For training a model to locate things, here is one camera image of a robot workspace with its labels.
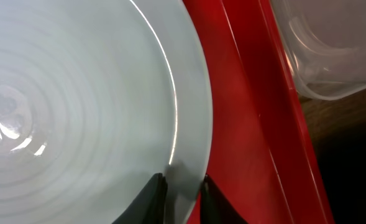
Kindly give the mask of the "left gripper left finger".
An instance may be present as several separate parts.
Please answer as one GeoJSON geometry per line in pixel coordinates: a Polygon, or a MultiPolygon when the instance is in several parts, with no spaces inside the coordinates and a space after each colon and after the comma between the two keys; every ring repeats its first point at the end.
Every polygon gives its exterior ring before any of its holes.
{"type": "Polygon", "coordinates": [[[167,191],[163,174],[154,174],[112,224],[163,224],[167,191]]]}

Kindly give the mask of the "light blue plate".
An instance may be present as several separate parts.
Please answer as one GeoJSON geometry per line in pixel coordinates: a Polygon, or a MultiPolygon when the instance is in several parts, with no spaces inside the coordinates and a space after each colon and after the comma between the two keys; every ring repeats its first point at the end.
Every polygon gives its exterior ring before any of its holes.
{"type": "Polygon", "coordinates": [[[0,223],[112,223],[157,173],[186,223],[212,127],[182,1],[0,1],[0,223]]]}

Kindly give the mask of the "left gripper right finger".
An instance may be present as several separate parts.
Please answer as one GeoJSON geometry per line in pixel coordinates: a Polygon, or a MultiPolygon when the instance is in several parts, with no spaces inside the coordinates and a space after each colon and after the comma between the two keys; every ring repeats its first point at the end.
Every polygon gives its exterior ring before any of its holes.
{"type": "Polygon", "coordinates": [[[247,224],[207,174],[200,193],[200,224],[247,224]]]}

